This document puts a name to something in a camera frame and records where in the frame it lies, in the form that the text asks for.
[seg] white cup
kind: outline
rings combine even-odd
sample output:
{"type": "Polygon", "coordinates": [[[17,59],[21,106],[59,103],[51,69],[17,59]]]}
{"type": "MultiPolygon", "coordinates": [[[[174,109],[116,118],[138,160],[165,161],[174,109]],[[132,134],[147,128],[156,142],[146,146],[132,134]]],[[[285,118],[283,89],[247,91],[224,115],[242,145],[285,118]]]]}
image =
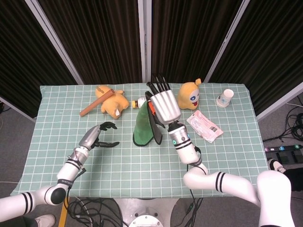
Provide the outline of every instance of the white cup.
{"type": "Polygon", "coordinates": [[[232,97],[233,97],[233,91],[230,89],[226,89],[221,95],[217,97],[216,103],[219,107],[227,107],[232,97]]]}

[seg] plastic package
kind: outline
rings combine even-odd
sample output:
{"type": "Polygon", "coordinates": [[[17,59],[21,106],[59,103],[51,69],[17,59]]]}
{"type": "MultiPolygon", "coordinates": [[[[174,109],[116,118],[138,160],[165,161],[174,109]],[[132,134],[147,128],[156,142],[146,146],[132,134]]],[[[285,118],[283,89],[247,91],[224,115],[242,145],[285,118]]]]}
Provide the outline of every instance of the plastic package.
{"type": "Polygon", "coordinates": [[[208,120],[199,110],[191,115],[187,122],[193,127],[196,133],[206,141],[212,143],[223,131],[210,120],[208,120]]]}

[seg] yellow table leg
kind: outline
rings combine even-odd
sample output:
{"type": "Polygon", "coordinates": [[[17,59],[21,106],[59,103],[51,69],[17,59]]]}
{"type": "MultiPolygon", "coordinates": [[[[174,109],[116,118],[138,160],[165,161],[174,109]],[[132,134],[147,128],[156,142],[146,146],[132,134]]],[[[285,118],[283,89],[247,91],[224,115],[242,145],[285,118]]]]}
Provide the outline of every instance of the yellow table leg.
{"type": "MultiPolygon", "coordinates": [[[[67,197],[65,198],[64,202],[65,202],[65,204],[67,204],[67,207],[68,207],[67,197]]],[[[66,215],[67,215],[67,209],[65,208],[64,203],[63,203],[58,227],[65,226],[66,215]]]]}

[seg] stuffed animal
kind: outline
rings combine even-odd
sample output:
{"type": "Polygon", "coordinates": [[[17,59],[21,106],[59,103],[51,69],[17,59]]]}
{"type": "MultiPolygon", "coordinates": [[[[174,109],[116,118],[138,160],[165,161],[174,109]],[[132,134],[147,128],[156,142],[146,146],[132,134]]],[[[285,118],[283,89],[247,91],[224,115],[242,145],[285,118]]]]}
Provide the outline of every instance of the stuffed animal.
{"type": "Polygon", "coordinates": [[[181,86],[178,93],[178,106],[180,109],[195,110],[199,104],[199,84],[201,79],[194,82],[188,82],[181,86]]]}
{"type": "MultiPolygon", "coordinates": [[[[96,88],[96,96],[100,98],[103,96],[110,88],[104,85],[98,86],[96,88]]],[[[121,116],[121,112],[125,110],[129,103],[127,99],[123,96],[124,91],[115,91],[115,94],[106,99],[101,106],[102,113],[108,113],[112,118],[118,119],[121,116]]]]}

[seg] plastic bottle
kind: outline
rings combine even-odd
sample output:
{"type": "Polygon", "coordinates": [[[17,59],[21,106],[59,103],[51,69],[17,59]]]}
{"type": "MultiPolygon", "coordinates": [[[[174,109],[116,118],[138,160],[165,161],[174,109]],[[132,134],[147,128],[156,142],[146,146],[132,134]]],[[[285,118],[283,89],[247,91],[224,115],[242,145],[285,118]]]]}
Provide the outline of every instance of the plastic bottle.
{"type": "Polygon", "coordinates": [[[133,100],[132,101],[132,107],[133,108],[141,108],[143,103],[146,101],[145,97],[138,98],[138,100],[133,100]]]}

